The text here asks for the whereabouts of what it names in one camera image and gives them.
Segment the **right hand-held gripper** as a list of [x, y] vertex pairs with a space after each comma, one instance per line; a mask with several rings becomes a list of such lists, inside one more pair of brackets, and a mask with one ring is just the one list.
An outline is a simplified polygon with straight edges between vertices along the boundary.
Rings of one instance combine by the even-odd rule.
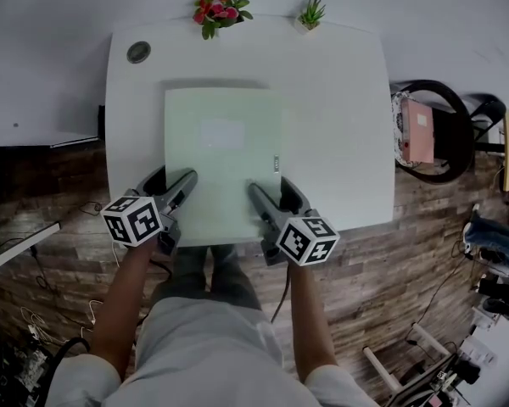
[[[270, 227], [261, 242], [268, 266], [285, 262], [316, 265], [329, 259], [340, 235], [327, 218], [311, 208], [307, 197], [291, 180], [281, 177], [279, 207], [254, 181], [248, 184], [247, 193], [256, 213]], [[289, 212], [280, 214], [280, 210]]]

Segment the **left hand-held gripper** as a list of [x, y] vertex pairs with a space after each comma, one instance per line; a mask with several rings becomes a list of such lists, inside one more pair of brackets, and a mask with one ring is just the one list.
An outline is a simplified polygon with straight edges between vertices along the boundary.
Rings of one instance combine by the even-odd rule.
[[165, 192], [165, 166], [153, 170], [136, 190], [130, 189], [100, 211], [112, 242], [135, 248], [157, 237], [160, 252], [171, 255], [181, 237], [173, 214], [197, 183], [198, 173], [191, 169]]

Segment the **pale green board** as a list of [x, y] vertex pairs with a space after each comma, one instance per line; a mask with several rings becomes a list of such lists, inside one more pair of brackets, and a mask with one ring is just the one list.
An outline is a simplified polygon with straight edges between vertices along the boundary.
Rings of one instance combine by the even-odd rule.
[[167, 180], [185, 169], [198, 182], [176, 211], [180, 246], [256, 241], [261, 220], [249, 201], [254, 181], [280, 196], [282, 99], [265, 89], [182, 88], [165, 94]]

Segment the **person's right forearm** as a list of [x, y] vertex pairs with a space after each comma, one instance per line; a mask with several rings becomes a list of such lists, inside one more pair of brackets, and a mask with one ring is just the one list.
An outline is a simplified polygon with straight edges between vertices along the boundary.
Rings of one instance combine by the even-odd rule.
[[308, 266], [288, 266], [294, 361], [299, 380], [324, 365], [337, 365], [333, 340], [315, 277]]

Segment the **person's left forearm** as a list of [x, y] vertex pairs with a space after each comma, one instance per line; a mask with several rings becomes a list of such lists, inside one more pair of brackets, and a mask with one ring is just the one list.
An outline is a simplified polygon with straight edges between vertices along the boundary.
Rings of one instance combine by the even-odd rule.
[[129, 248], [96, 317], [91, 354], [109, 362], [123, 379], [129, 364], [149, 261], [157, 246], [152, 237]]

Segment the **person's grey trousers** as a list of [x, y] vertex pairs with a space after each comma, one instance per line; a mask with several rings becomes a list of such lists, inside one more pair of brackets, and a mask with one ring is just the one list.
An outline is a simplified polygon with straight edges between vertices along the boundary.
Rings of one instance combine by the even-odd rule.
[[[204, 273], [207, 254], [211, 254], [214, 261], [210, 287], [206, 287]], [[240, 268], [238, 253], [232, 244], [179, 248], [173, 260], [171, 279], [155, 287], [150, 305], [155, 306], [166, 298], [208, 299], [248, 309], [261, 309], [251, 281]]]

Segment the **white table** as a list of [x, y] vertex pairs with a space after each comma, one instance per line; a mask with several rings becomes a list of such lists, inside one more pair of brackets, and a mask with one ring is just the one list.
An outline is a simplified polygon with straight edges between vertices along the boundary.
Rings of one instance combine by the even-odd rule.
[[[130, 64], [126, 52], [139, 41], [151, 54]], [[302, 35], [281, 16], [258, 15], [207, 41], [188, 19], [113, 35], [105, 94], [112, 197], [165, 162], [165, 91], [208, 86], [280, 94], [289, 111], [282, 172], [336, 229], [392, 220], [393, 116], [378, 36], [331, 23]]]

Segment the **white patterned seat cushion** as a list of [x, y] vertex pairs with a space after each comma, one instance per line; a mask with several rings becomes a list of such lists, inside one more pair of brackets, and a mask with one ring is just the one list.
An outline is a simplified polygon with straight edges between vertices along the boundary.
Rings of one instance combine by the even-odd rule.
[[403, 156], [404, 141], [401, 103], [404, 99], [412, 99], [412, 95], [409, 91], [396, 92], [391, 96], [391, 109], [394, 125], [394, 159], [398, 164], [414, 170], [421, 163], [405, 160]]

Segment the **pink file box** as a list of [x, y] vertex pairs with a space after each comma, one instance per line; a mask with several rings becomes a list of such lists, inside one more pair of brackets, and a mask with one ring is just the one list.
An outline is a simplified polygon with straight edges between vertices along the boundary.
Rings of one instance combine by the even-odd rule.
[[406, 98], [401, 102], [403, 156], [412, 163], [432, 164], [434, 160], [433, 110]]

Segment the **person's white shirt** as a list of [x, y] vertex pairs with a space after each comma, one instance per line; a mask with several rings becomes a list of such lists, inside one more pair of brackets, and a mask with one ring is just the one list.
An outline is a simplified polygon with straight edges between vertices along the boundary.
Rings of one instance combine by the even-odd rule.
[[93, 355], [61, 362], [46, 407], [378, 407], [349, 372], [323, 365], [299, 382], [265, 315], [167, 298], [143, 323], [136, 370], [121, 380]]

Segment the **red flower potted plant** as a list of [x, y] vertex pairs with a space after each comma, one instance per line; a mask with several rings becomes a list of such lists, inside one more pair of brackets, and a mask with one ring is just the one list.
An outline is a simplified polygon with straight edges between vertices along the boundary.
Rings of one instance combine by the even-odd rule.
[[249, 0], [196, 0], [193, 22], [200, 26], [204, 40], [213, 39], [223, 29], [252, 20], [253, 15], [245, 8]]

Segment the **black round chair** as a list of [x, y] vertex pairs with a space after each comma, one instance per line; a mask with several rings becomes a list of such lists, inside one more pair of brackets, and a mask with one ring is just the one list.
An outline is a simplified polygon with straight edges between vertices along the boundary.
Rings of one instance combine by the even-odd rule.
[[406, 168], [394, 160], [395, 165], [419, 181], [431, 185], [444, 185], [457, 180], [470, 167], [475, 152], [473, 124], [465, 104], [452, 89], [439, 81], [412, 81], [397, 92], [404, 91], [410, 94], [431, 92], [444, 99], [452, 109], [450, 113], [437, 109], [434, 116], [434, 156], [443, 161], [445, 171], [426, 174]]

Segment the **small green potted plant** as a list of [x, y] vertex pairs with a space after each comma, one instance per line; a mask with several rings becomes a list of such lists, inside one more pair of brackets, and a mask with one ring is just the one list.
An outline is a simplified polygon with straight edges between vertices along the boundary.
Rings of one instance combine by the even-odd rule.
[[302, 35], [312, 32], [321, 23], [325, 11], [326, 5], [322, 4], [322, 0], [309, 0], [295, 18], [296, 30]]

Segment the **black folding chair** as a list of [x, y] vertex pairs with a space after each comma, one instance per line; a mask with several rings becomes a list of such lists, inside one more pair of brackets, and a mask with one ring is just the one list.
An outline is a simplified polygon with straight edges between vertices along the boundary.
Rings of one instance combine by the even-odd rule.
[[485, 142], [484, 137], [500, 124], [506, 115], [506, 105], [496, 96], [491, 94], [477, 95], [476, 99], [481, 104], [471, 113], [473, 129], [476, 131], [474, 138], [474, 147], [476, 151], [503, 154], [505, 145], [497, 142]]

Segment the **light wooden stool frame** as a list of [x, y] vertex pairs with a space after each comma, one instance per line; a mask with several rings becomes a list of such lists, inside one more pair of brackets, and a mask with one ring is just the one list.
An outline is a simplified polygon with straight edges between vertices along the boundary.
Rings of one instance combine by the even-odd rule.
[[388, 359], [394, 360], [394, 367], [381, 361], [369, 346], [361, 352], [389, 390], [389, 400], [395, 403], [435, 383], [440, 375], [445, 377], [457, 358], [456, 353], [418, 322], [412, 323], [405, 337], [388, 351]]

